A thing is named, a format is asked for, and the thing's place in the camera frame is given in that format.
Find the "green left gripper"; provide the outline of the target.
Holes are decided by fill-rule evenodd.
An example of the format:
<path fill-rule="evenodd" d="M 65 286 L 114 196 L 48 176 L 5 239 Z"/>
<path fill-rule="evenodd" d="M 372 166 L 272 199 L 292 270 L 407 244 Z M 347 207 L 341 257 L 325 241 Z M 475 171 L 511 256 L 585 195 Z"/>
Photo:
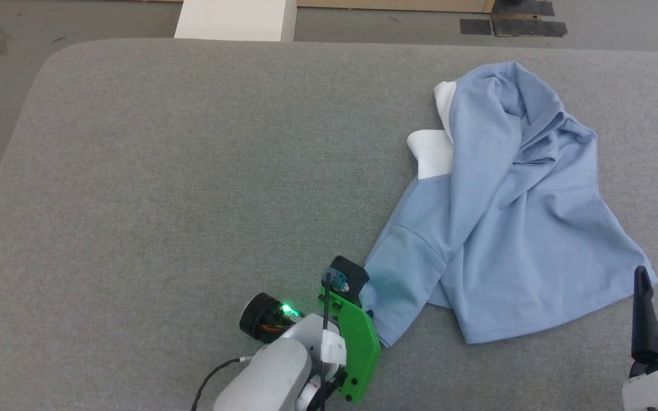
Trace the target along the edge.
<path fill-rule="evenodd" d="M 246 304 L 240 330 L 263 346 L 240 374 L 241 398 L 251 388 L 259 404 L 362 400 L 380 357 L 371 315 L 328 285 L 318 301 L 308 314 L 264 292 Z"/>

